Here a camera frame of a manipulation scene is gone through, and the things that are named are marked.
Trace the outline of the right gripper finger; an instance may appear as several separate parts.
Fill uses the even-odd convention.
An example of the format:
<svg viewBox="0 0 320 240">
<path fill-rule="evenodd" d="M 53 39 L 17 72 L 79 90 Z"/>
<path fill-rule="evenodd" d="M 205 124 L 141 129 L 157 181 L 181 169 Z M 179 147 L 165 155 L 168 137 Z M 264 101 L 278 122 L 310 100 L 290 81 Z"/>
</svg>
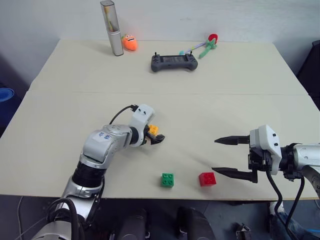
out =
<svg viewBox="0 0 320 240">
<path fill-rule="evenodd" d="M 239 144 L 249 144 L 250 143 L 250 136 L 239 136 L 239 135 L 232 135 L 226 137 L 220 137 L 214 141 L 215 143 L 224 144 L 224 145 L 239 145 Z"/>
<path fill-rule="evenodd" d="M 252 183 L 258 183 L 258 173 L 254 171 L 239 171 L 230 167 L 212 167 L 213 171 L 232 179 L 246 180 Z"/>
</svg>

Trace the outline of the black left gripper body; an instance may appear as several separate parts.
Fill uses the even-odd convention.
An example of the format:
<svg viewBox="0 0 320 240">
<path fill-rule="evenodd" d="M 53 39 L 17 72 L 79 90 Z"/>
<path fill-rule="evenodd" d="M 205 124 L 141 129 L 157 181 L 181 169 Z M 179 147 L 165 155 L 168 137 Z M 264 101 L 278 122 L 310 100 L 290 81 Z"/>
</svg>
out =
<svg viewBox="0 0 320 240">
<path fill-rule="evenodd" d="M 150 130 L 150 128 L 148 125 L 146 125 L 143 129 L 143 141 L 142 141 L 143 145 L 147 143 L 147 139 L 149 139 L 149 140 L 151 139 L 151 135 L 149 134 L 149 130 Z"/>
</svg>

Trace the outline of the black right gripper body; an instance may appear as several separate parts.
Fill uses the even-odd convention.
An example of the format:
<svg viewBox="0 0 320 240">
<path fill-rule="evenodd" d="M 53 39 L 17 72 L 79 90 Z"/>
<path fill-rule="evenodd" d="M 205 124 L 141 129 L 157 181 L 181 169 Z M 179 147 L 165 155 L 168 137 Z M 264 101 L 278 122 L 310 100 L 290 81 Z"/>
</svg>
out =
<svg viewBox="0 0 320 240">
<path fill-rule="evenodd" d="M 272 170 L 271 153 L 261 148 L 250 148 L 248 168 L 252 171 L 270 172 Z"/>
</svg>

